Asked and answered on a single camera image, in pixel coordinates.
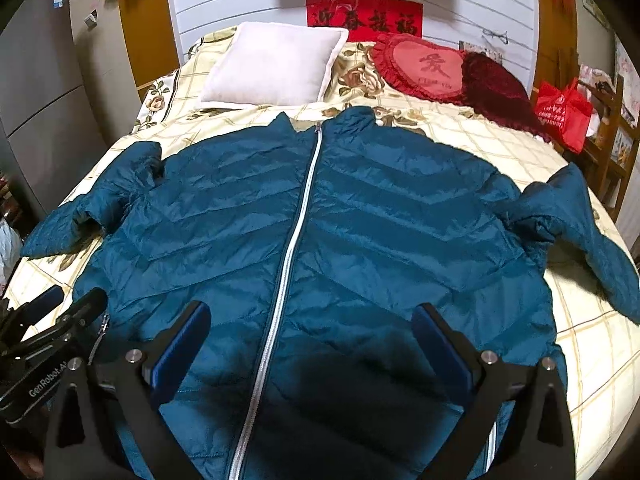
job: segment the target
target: metal screw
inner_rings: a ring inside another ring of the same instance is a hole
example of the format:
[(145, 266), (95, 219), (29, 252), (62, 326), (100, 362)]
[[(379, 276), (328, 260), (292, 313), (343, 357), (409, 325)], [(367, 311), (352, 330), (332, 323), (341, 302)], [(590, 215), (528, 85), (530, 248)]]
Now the metal screw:
[(138, 350), (137, 348), (129, 350), (124, 358), (129, 363), (137, 363), (138, 361), (140, 361), (140, 359), (142, 359), (142, 350)]
[(540, 364), (542, 364), (542, 367), (549, 372), (556, 369), (556, 362), (551, 357), (543, 357)]
[(488, 365), (493, 365), (498, 362), (498, 354), (495, 353), (493, 350), (484, 350), (480, 354), (480, 358), (482, 359), (482, 361), (484, 361)]
[(81, 366), (82, 366), (82, 359), (79, 357), (74, 357), (73, 359), (71, 359), (71, 361), (69, 361), (66, 364), (66, 367), (69, 368), (69, 370), (78, 370), (78, 368)]

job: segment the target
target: red decoration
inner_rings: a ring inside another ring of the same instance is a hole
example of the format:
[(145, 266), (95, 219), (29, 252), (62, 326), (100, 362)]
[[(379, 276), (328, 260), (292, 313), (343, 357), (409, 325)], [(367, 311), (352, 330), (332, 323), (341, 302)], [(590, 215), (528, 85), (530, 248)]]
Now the red decoration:
[(407, 0), (306, 0), (309, 27), (344, 27), (349, 41), (376, 41), (381, 32), (422, 37), (422, 4)]
[(578, 78), (560, 91), (546, 81), (540, 85), (536, 101), (536, 115), (560, 144), (574, 153), (580, 153), (589, 129), (593, 105), (577, 91)]

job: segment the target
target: bed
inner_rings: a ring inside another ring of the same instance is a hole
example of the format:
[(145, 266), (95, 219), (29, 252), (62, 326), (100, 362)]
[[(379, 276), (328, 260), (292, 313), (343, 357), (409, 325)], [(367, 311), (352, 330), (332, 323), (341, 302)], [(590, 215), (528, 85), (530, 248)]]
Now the bed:
[[(566, 164), (551, 145), (529, 133), (497, 126), (471, 108), (421, 101), (393, 90), (369, 60), (370, 43), (348, 43), (343, 48), (325, 102), (301, 107), (197, 110), (194, 106), (209, 70), (228, 48), (234, 30), (202, 38), (190, 50), (183, 67), (152, 84), (132, 133), (109, 149), (66, 200), (87, 192), (104, 168), (139, 140), (159, 142), (166, 157), (209, 137), (268, 124), (281, 111), (294, 126), (306, 127), (352, 105), (373, 107), (381, 124), (407, 128), (484, 158), (521, 189), (535, 180), (546, 181)], [(603, 206), (593, 195), (591, 202), (600, 231), (628, 254)], [(62, 306), (31, 328), (27, 336), (52, 325), (69, 306), (76, 277), (100, 242), (94, 238), (78, 254), (21, 261), (6, 293), (11, 306), (32, 300), (54, 284), (65, 291)], [(572, 248), (553, 248), (545, 279), (553, 295), (558, 343), (568, 366), (567, 399), (577, 477), (586, 480), (615, 444), (640, 396), (640, 329), (612, 309), (599, 282)]]

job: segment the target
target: red heart-shaped pillow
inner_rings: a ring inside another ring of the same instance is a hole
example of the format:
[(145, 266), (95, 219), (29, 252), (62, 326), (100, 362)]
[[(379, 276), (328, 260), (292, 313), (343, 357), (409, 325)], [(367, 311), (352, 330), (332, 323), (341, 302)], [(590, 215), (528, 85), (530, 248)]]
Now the red heart-shaped pillow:
[(395, 89), (420, 99), (464, 104), (464, 52), (409, 34), (381, 34), (371, 51), (380, 75)]

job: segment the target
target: red bag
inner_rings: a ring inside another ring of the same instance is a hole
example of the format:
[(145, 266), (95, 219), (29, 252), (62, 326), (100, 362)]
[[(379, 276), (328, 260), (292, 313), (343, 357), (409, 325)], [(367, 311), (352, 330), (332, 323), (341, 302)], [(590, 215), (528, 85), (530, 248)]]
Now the red bag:
[(577, 86), (577, 78), (563, 91), (543, 82), (535, 107), (549, 135), (574, 153), (580, 153), (584, 147), (593, 112), (593, 105), (577, 91)]

